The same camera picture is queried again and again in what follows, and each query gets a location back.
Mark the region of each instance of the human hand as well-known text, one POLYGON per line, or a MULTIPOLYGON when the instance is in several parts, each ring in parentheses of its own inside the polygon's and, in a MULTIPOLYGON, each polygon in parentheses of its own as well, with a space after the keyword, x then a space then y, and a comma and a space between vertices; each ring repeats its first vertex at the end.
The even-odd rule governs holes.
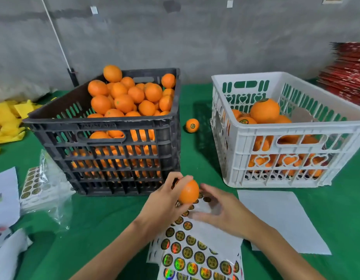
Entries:
POLYGON ((191 212, 189 217, 213 225, 231 235, 250 241, 257 238, 266 223, 249 211, 233 194, 207 184, 200 185, 204 195, 212 195, 220 205, 219 215, 204 212, 191 212))
POLYGON ((193 176, 183 177, 180 172, 170 172, 164 184, 155 192, 149 195, 140 214, 136 218, 144 230, 146 230, 149 240, 155 238, 160 232, 171 225, 181 214, 183 214, 191 204, 183 204, 176 207, 176 202, 184 186, 193 179, 193 176), (179 181, 172 189, 174 180, 179 181))

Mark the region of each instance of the black plastic crate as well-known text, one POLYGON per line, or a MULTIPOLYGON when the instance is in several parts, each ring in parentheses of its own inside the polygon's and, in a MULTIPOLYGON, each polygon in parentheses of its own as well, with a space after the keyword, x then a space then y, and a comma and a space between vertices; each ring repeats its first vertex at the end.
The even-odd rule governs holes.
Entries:
MULTIPOLYGON (((162 185, 169 172, 180 170, 180 70, 122 72, 123 77, 130 76, 136 83, 160 86, 162 76, 175 75, 171 112, 165 116, 87 118, 93 113, 87 82, 24 120, 74 189, 83 195, 147 195, 162 185), (94 131, 108 130, 120 130, 125 137, 89 139, 94 131)), ((95 80, 107 82, 103 75, 95 80)))

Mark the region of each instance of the white paper sheet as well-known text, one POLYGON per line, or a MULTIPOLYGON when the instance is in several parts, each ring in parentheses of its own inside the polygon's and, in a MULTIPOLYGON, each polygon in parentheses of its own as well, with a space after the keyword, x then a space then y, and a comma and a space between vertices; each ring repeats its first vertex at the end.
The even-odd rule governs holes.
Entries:
POLYGON ((331 255, 293 192, 238 190, 239 200, 301 254, 331 255))
POLYGON ((10 227, 19 216, 18 180, 13 167, 0 173, 0 225, 10 227))

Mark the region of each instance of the green tablecloth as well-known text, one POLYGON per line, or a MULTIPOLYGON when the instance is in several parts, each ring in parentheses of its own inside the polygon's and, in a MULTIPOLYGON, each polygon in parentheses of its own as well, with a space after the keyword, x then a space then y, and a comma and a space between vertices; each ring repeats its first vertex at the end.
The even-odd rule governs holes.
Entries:
MULTIPOLYGON (((181 123, 200 121, 195 134, 182 131, 181 172, 200 183, 208 183, 237 194, 221 179, 212 137, 212 85, 186 85, 180 101, 181 123)), ((0 172, 17 166, 20 188, 28 168, 39 164, 42 146, 27 132, 23 141, 2 145, 0 172)), ((295 188, 309 218, 332 251, 332 256, 304 255, 327 279, 360 279, 360 150, 334 179, 321 188, 295 188)), ((14 225, 25 228, 34 244, 20 256, 17 280, 63 280, 71 277, 94 255, 107 246, 137 216, 146 197, 72 197, 70 230, 60 232, 45 213, 27 214, 14 225)), ((156 279, 158 266, 146 263, 143 249, 126 266, 119 279, 156 279)), ((280 279, 261 252, 242 246, 246 280, 280 279)))

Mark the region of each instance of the concrete wall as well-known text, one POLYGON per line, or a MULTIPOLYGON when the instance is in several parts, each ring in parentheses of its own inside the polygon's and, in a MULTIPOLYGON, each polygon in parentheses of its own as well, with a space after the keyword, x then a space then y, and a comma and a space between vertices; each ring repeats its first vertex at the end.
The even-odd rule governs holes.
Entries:
MULTIPOLYGON (((109 63, 179 67, 185 83, 278 70, 309 78, 332 61, 329 42, 360 41, 360 0, 164 1, 46 0, 80 83, 109 63)), ((0 0, 0 73, 72 88, 41 0, 0 0)))

